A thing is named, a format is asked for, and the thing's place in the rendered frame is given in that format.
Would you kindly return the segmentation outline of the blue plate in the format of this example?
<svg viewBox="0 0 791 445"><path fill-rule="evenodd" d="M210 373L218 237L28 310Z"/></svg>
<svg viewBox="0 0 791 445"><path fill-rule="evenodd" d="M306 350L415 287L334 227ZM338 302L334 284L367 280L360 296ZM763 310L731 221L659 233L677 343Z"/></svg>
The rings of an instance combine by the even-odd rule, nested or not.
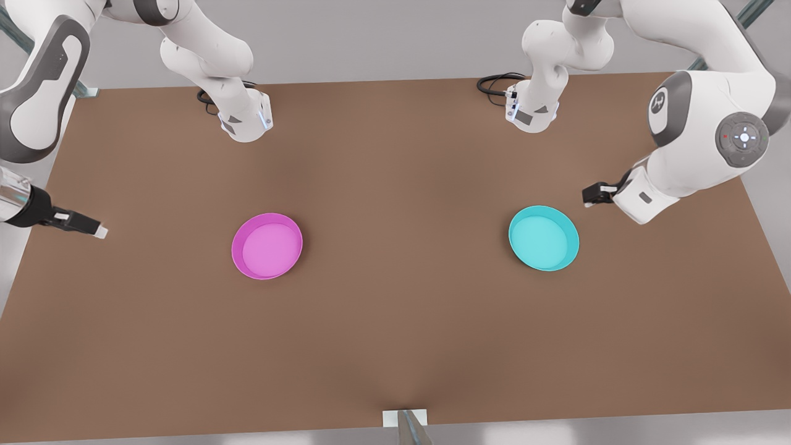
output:
<svg viewBox="0 0 791 445"><path fill-rule="evenodd" d="M528 206L512 217L508 228L512 253L528 267L558 271L577 258L581 239L576 225L551 206Z"/></svg>

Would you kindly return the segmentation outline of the pink plate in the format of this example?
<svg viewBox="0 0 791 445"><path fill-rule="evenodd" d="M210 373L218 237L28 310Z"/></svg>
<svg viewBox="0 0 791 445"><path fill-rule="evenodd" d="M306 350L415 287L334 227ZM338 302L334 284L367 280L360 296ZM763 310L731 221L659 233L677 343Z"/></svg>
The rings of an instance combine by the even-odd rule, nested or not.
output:
<svg viewBox="0 0 791 445"><path fill-rule="evenodd" d="M288 273L297 264L303 245L302 231L291 217L259 214L235 232L232 262L243 275L268 281Z"/></svg>

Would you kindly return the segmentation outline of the silver frame post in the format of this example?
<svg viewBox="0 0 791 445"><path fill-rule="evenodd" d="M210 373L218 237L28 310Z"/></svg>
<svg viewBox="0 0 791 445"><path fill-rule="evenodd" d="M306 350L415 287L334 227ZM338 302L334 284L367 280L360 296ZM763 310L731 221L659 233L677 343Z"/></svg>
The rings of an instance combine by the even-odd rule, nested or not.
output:
<svg viewBox="0 0 791 445"><path fill-rule="evenodd" d="M426 409L385 410L382 420L384 428L397 428L398 445L434 445L426 431Z"/></svg>
<svg viewBox="0 0 791 445"><path fill-rule="evenodd" d="M752 25L757 18L772 5L775 0L749 0L748 3L744 6L743 9L739 12L737 16L733 16L734 22L737 23L741 33L744 36L744 39L749 43L751 46L751 50L755 53L755 56L759 59L762 63L763 67L771 72L773 69L770 65L766 63L766 59L760 53L759 48L755 44L755 42L748 36L747 28Z"/></svg>
<svg viewBox="0 0 791 445"><path fill-rule="evenodd" d="M31 56L34 49L33 40L23 33L12 21L5 6L0 4L0 31L6 34L12 42L25 51L27 56ZM76 98L96 98L99 88L86 87L81 81L77 81L72 94Z"/></svg>

